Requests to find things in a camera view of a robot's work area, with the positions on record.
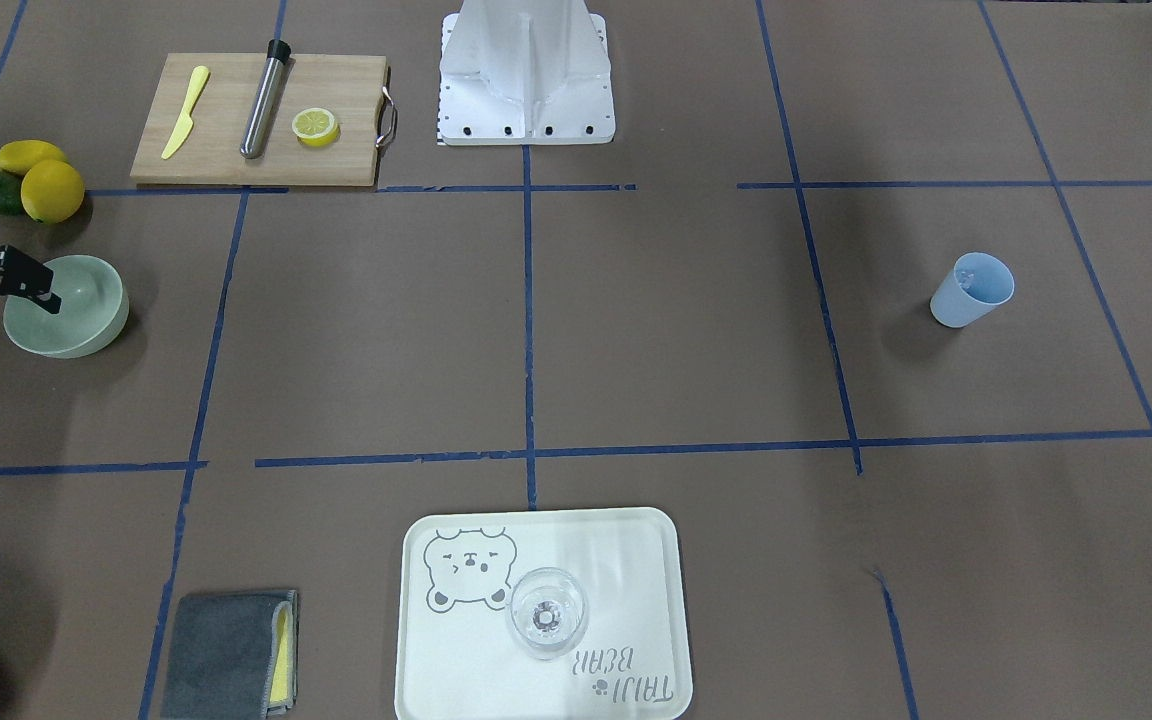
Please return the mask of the yellow lemon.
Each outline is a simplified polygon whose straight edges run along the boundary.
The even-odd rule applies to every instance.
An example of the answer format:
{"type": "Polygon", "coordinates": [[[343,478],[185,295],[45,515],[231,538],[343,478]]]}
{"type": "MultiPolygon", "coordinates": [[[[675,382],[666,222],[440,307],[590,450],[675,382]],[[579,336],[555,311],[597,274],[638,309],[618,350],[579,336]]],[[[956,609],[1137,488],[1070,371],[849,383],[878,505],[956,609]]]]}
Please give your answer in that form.
{"type": "Polygon", "coordinates": [[[55,143],[36,138],[12,141],[0,147],[0,170],[12,176],[26,176],[26,173],[41,161],[68,162],[68,156],[55,143]]]}
{"type": "Polygon", "coordinates": [[[20,183],[20,204],[38,223],[63,223],[77,213],[84,196],[86,184],[81,173],[55,159],[33,165],[20,183]]]}

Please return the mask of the cream bear tray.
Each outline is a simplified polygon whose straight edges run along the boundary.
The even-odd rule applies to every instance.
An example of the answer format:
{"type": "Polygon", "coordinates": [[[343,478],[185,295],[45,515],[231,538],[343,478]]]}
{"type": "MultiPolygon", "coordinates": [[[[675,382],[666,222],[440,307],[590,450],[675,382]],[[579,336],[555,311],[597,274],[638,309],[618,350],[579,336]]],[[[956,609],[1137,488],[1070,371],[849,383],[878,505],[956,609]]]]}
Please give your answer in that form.
{"type": "Polygon", "coordinates": [[[664,511],[430,515],[408,529],[399,600],[399,719],[677,719],[694,696],[679,536],[664,511]],[[536,568],[590,602],[579,646],[530,659],[508,602],[536,568]]]}

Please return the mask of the clear wine glass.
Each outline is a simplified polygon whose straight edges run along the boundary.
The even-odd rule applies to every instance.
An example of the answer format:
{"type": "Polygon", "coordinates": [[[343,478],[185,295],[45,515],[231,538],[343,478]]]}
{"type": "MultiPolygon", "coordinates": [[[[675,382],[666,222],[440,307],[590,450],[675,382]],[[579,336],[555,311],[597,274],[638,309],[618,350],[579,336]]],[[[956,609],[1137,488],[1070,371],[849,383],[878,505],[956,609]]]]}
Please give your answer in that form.
{"type": "Polygon", "coordinates": [[[511,637],[538,661],[558,660],[579,646],[590,616],[588,593],[579,579],[553,566],[522,575],[508,602],[511,637]]]}

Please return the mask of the light green bowl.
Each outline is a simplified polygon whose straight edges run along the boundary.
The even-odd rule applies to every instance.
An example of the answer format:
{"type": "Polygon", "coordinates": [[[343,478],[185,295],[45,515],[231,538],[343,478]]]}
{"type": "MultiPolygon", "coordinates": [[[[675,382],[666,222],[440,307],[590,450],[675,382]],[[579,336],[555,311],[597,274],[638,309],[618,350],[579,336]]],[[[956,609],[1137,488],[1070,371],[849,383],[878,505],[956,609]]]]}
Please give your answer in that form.
{"type": "Polygon", "coordinates": [[[108,262],[69,255],[45,263],[52,270],[52,297],[58,313],[29,300],[9,297],[3,306],[6,338],[24,351],[71,359],[108,347],[131,314],[131,296],[122,275],[108,262]]]}

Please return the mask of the yellow plastic knife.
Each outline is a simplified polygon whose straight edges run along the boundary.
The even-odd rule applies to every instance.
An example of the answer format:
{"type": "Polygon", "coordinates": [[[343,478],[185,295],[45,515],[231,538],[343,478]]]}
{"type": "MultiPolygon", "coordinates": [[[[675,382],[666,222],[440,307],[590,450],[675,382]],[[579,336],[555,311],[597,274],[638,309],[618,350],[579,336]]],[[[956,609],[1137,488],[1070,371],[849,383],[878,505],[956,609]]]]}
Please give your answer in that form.
{"type": "Polygon", "coordinates": [[[195,128],[194,109],[197,101],[200,100],[200,94],[204,92],[210,76],[211,70],[206,65],[198,65],[189,74],[184,99],[182,105],[180,105],[177,119],[175,119],[170,136],[165,142],[165,146],[160,152],[162,160],[172,159],[173,156],[177,154],[179,149],[183,146],[183,143],[191,135],[195,128]]]}

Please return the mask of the light blue plastic cup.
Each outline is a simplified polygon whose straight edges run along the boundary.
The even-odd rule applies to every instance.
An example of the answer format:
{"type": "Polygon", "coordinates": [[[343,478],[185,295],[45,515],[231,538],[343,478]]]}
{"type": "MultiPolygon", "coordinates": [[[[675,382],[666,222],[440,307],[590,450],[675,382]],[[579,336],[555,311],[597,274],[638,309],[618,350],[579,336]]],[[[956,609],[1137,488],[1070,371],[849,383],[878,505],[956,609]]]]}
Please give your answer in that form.
{"type": "Polygon", "coordinates": [[[929,310],[937,323],[961,329],[1005,305],[1015,288],[1014,275],[1005,262],[987,252],[967,252],[933,291],[929,310]]]}

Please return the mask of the steel muddler black tip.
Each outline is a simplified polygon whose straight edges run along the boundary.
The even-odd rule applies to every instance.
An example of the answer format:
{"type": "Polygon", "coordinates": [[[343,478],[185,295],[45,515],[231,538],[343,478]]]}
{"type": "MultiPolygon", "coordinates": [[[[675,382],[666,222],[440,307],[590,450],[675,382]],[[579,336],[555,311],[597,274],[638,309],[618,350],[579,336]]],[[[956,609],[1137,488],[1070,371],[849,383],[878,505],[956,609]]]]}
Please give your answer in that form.
{"type": "Polygon", "coordinates": [[[250,118],[244,128],[243,138],[238,143],[238,154],[243,159],[260,158],[268,146],[271,127],[276,113],[276,106],[282,97],[285,77],[291,65],[291,46],[280,38],[271,38],[259,88],[253,96],[250,118]]]}

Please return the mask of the lemon half slice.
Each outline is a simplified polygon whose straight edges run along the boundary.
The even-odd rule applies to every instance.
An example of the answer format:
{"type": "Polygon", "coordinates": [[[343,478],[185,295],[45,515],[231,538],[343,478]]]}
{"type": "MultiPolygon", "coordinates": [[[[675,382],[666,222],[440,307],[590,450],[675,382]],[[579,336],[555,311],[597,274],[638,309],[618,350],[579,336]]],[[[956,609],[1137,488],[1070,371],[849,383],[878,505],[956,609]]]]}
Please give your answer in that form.
{"type": "Polygon", "coordinates": [[[340,137],[338,114],[325,108],[301,109],[291,119],[291,131],[296,141],[305,147],[332,145],[340,137]]]}

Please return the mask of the grey folded cloth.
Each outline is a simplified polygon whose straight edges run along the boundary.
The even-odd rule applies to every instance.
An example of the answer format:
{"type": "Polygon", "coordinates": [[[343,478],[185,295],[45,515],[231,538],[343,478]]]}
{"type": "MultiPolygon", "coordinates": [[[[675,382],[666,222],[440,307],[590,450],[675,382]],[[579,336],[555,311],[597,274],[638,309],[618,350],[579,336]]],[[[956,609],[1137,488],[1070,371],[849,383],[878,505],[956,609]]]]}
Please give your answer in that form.
{"type": "Polygon", "coordinates": [[[270,719],[298,700],[300,593],[187,594],[175,609],[162,719],[270,719]]]}

